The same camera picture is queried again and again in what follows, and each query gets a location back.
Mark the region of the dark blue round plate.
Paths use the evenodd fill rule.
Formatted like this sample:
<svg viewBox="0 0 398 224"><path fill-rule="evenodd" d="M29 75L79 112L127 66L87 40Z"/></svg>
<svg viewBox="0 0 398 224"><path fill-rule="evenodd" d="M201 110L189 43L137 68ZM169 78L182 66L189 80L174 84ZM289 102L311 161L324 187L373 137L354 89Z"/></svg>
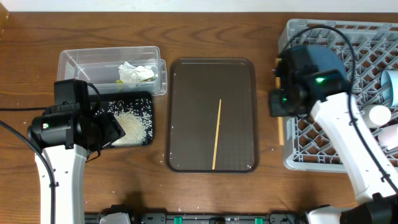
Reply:
<svg viewBox="0 0 398 224"><path fill-rule="evenodd" d="M332 49L322 45L309 45L307 51L319 72L338 70L341 76L347 79L344 63Z"/></svg>

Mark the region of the white cup green inside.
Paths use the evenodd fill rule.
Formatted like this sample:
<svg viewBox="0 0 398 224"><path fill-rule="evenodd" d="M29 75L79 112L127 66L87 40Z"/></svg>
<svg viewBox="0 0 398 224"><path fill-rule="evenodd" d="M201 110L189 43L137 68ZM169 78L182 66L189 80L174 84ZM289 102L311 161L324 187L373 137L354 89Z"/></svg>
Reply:
<svg viewBox="0 0 398 224"><path fill-rule="evenodd" d="M391 119L391 111L383 105L368 105L363 108L363 119L368 128L379 128Z"/></svg>

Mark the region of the light blue small bowl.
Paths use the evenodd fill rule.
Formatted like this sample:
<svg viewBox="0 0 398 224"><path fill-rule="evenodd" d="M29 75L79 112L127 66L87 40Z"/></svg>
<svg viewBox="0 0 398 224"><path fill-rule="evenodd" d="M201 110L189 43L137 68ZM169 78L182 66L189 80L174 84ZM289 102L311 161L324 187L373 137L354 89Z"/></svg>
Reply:
<svg viewBox="0 0 398 224"><path fill-rule="evenodd" d="M397 70L384 70L381 75L382 98L390 108L397 106Z"/></svg>

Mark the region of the white cup pink inside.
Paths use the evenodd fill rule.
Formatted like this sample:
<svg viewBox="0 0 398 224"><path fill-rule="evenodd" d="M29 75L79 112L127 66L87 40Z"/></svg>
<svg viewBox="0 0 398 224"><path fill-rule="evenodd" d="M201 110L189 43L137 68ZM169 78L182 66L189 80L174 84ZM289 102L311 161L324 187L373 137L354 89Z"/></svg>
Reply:
<svg viewBox="0 0 398 224"><path fill-rule="evenodd" d="M397 129L398 124L388 126L382 129L377 138L382 146L386 146L387 150L393 150L397 147Z"/></svg>

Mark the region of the pile of white rice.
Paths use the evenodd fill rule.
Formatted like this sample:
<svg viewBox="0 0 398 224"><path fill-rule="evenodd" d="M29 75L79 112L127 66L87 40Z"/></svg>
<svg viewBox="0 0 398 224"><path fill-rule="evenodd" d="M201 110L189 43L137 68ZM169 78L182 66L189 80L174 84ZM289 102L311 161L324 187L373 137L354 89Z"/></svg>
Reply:
<svg viewBox="0 0 398 224"><path fill-rule="evenodd" d="M112 113L125 135L110 147L144 146L154 137L154 112L150 98L103 101L98 111Z"/></svg>

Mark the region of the white paper napkin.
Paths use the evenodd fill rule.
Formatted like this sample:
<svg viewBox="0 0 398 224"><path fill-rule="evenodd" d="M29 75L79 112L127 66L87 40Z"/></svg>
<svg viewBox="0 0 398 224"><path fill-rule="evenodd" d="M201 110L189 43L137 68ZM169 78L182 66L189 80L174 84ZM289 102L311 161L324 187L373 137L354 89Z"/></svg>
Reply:
<svg viewBox="0 0 398 224"><path fill-rule="evenodd" d="M158 70L155 65L138 65L133 66L128 62L124 62L118 67L119 80L126 79L146 79L158 77Z"/></svg>

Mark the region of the clear yellow-green snack wrapper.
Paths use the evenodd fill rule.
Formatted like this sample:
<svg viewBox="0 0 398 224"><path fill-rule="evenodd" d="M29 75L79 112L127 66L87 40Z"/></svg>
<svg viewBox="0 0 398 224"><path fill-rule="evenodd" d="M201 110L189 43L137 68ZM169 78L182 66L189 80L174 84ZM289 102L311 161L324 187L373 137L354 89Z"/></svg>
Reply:
<svg viewBox="0 0 398 224"><path fill-rule="evenodd" d="M142 82L154 82L157 79L157 77L151 77L151 78L146 78L146 79L126 79L126 80L116 80L115 83L128 83L128 84L136 84L136 83L142 83Z"/></svg>

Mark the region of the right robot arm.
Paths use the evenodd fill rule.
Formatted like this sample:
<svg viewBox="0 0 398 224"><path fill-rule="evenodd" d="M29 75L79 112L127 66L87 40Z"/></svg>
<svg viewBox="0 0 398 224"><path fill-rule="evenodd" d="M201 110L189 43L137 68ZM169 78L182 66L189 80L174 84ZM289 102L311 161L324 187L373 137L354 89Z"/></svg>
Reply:
<svg viewBox="0 0 398 224"><path fill-rule="evenodd" d="M277 88L269 93L273 117L307 114L327 135L343 163L357 207L324 206L304 223L397 223L397 172L364 123L343 62L321 45L283 50L275 61Z"/></svg>

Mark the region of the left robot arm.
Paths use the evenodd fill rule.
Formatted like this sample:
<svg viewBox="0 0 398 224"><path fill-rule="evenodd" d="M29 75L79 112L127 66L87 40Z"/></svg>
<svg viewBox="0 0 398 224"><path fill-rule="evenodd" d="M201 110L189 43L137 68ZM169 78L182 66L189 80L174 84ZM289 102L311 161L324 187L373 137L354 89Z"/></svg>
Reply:
<svg viewBox="0 0 398 224"><path fill-rule="evenodd" d="M55 82L55 104L33 119L28 138L36 149L41 223L84 223L83 178L87 158L125 132L111 113L91 104L82 80Z"/></svg>

